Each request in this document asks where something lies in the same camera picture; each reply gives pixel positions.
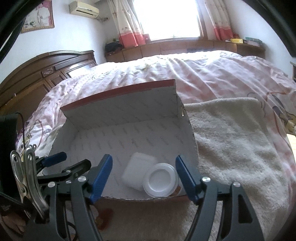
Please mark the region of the white jar orange label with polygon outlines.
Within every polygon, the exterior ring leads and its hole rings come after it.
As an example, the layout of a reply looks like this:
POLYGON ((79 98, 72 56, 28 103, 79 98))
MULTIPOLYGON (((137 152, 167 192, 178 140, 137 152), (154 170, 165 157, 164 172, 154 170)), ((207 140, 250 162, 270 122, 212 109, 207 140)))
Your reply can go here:
POLYGON ((182 182, 174 166, 158 163, 152 166, 144 176, 143 189, 153 198, 184 195, 182 182))

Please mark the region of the white rounded soap box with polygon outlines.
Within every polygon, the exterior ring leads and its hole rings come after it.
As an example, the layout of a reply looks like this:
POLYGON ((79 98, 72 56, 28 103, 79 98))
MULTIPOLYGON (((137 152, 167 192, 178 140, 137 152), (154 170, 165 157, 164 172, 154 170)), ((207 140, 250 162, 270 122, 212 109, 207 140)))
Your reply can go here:
POLYGON ((154 156, 143 153, 134 153, 123 172, 123 183, 135 190, 143 191, 143 181, 147 171, 158 163, 154 156))

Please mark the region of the red figurine charm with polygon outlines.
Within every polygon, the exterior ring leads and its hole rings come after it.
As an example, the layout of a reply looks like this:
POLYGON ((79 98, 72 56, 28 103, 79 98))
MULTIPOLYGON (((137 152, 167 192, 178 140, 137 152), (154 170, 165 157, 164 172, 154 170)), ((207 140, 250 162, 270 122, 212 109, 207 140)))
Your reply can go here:
POLYGON ((113 210, 110 208, 98 210, 98 216, 95 218, 95 223, 98 230, 105 230, 108 228, 112 218, 113 210))

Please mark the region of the red cardboard box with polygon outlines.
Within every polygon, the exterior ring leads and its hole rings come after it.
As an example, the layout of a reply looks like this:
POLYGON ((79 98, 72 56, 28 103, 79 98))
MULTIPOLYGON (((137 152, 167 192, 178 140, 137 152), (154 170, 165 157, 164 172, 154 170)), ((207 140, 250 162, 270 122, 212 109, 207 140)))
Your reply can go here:
POLYGON ((173 79, 128 85, 101 92, 61 108, 66 121, 51 154, 65 152, 65 166, 88 159, 97 166, 105 154, 113 159, 102 195, 111 199, 147 200, 127 187, 123 172, 138 152, 160 163, 175 164, 178 155, 198 164, 198 148, 185 107, 173 79))

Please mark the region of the white terry towel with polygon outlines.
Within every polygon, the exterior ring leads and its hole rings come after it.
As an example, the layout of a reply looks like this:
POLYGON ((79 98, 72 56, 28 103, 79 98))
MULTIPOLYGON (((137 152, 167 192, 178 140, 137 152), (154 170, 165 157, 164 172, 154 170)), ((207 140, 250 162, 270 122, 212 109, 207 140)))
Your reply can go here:
POLYGON ((263 111, 254 98, 184 104, 198 148, 198 164, 223 184, 240 181, 266 240, 276 237, 288 212, 287 177, 263 111))

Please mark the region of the metal spring clamp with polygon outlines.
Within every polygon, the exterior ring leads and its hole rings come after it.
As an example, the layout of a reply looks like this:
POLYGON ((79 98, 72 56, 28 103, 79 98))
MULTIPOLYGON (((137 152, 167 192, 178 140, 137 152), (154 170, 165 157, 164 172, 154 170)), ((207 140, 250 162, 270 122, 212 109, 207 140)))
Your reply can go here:
POLYGON ((34 147, 25 148, 22 156, 17 151, 11 151, 10 160, 25 213, 29 217, 45 219, 49 206, 38 184, 34 147))

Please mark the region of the pink patterned bedspread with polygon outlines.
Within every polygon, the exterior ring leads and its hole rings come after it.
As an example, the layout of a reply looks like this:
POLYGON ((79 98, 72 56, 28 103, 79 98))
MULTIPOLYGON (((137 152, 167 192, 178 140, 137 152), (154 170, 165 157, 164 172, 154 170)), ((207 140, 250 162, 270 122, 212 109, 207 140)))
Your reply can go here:
POLYGON ((220 98, 252 97, 264 112, 267 129, 288 178, 291 203, 295 203, 295 160, 287 136, 295 134, 295 82, 276 66, 255 56, 229 51, 156 55, 114 63, 107 62, 61 81, 39 101, 19 134, 48 154, 58 129, 66 118, 60 108, 107 90, 150 81, 174 79, 184 103, 220 98))

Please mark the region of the dark wooden headboard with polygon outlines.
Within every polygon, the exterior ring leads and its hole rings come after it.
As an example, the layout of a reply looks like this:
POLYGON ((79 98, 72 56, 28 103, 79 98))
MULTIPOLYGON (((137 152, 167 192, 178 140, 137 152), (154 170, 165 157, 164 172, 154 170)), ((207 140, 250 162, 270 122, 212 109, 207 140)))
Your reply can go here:
POLYGON ((1 115, 19 111, 29 118, 53 87, 96 65, 93 50, 47 52, 28 60, 1 83, 1 115))

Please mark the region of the dark bundle on sill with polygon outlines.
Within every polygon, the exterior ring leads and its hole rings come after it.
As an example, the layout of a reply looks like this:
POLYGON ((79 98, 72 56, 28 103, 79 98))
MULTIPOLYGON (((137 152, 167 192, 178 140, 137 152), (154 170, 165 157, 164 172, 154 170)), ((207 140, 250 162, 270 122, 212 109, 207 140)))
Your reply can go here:
POLYGON ((116 51, 121 51, 123 49, 123 45, 119 42, 110 42, 105 44, 105 53, 113 53, 116 51))

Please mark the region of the left pink-white curtain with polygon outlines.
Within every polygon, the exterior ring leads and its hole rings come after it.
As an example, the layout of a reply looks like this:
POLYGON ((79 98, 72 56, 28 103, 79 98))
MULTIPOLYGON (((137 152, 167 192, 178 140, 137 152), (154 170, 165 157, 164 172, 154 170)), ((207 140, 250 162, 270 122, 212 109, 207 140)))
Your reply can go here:
POLYGON ((135 12, 133 1, 107 1, 116 29, 119 42, 125 49, 138 47, 150 42, 149 34, 145 34, 135 12))

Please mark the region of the pink-white curtain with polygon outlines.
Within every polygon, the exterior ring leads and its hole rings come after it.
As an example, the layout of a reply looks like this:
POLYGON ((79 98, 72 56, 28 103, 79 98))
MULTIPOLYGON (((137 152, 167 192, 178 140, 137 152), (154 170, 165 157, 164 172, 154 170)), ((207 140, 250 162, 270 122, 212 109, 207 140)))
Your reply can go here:
POLYGON ((204 0, 205 8, 219 41, 233 39, 227 8, 222 0, 204 0))
POLYGON ((138 47, 150 42, 149 34, 145 34, 135 12, 133 1, 107 1, 116 29, 119 42, 125 49, 138 47))

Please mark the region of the yellow box on sill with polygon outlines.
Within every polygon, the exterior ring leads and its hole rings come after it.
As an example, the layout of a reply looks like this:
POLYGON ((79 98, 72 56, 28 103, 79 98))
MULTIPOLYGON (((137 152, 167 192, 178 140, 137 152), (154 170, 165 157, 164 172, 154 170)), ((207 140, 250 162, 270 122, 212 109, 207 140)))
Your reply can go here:
POLYGON ((244 40, 240 39, 240 38, 232 38, 232 39, 230 39, 230 42, 236 43, 236 44, 243 44, 244 40))

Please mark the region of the green box on sill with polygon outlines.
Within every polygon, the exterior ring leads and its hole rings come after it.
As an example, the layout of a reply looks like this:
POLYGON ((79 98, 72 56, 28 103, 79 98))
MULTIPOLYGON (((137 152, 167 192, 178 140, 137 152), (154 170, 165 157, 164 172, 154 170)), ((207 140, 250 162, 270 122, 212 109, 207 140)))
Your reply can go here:
POLYGON ((246 40, 247 44, 249 44, 249 45, 253 45, 253 46, 257 46, 257 47, 263 46, 263 42, 260 39, 246 37, 245 40, 246 40))

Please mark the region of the right pink-white curtain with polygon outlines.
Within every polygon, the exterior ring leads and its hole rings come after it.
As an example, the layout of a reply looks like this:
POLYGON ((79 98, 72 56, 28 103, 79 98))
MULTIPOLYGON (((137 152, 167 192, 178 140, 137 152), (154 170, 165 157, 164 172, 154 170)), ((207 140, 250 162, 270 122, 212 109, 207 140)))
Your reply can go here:
POLYGON ((219 41, 233 39, 227 8, 222 0, 204 0, 205 8, 219 41))

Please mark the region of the wall air conditioner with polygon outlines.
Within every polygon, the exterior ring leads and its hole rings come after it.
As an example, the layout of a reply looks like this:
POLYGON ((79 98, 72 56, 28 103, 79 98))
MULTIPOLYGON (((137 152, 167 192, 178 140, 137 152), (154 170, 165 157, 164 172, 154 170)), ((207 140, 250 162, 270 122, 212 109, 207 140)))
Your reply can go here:
POLYGON ((99 9, 82 1, 73 1, 69 4, 70 14, 95 19, 99 16, 99 9))

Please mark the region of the framed wall picture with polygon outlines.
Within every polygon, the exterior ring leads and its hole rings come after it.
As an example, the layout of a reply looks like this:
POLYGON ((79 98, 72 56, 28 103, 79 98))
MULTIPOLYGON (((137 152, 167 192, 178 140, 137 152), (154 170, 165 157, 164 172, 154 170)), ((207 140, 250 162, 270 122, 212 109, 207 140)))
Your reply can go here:
POLYGON ((43 1, 26 16, 21 33, 54 27, 52 1, 43 1))

